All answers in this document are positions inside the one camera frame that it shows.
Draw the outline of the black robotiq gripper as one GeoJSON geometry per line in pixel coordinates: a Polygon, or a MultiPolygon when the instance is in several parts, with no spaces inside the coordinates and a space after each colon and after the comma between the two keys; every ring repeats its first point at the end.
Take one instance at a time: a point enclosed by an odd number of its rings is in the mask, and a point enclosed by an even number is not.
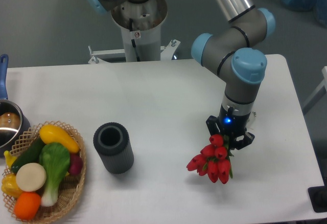
{"type": "Polygon", "coordinates": [[[231,150],[241,150],[250,145],[255,135],[247,131],[247,122],[254,102],[240,103],[232,101],[227,95],[223,96],[218,118],[209,116],[206,125],[210,135],[229,136],[231,150]]]}

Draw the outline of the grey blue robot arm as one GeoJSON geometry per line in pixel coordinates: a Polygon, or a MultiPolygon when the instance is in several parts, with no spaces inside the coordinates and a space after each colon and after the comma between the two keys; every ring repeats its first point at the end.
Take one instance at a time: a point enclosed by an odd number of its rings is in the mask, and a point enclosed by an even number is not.
{"type": "MultiPolygon", "coordinates": [[[[162,60],[161,25],[168,13],[165,0],[87,0],[100,14],[110,12],[120,27],[127,62],[162,60]]],[[[242,149],[254,135],[246,126],[265,76],[266,56],[254,46],[275,30],[270,11],[251,0],[216,0],[230,28],[222,35],[199,35],[191,55],[226,84],[217,117],[209,117],[210,134],[229,139],[229,149],[242,149]]]]}

